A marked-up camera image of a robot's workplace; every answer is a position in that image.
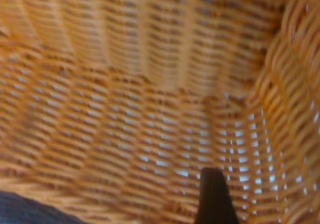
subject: tan wicker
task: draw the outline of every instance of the tan wicker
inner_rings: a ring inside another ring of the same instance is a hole
[[[192,224],[219,167],[243,223],[320,224],[319,9],[0,0],[0,190],[93,224]]]

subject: woven wicker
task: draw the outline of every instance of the woven wicker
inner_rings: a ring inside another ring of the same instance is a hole
[[[0,190],[93,224],[320,223],[318,0],[0,0]]]

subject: rattan strand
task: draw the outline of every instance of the rattan strand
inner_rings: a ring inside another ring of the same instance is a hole
[[[287,0],[0,0],[21,39],[163,88],[246,95]]]

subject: dark object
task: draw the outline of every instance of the dark object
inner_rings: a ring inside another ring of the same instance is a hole
[[[203,168],[199,207],[194,224],[239,224],[223,173]]]
[[[59,210],[16,194],[0,192],[0,224],[85,224]]]

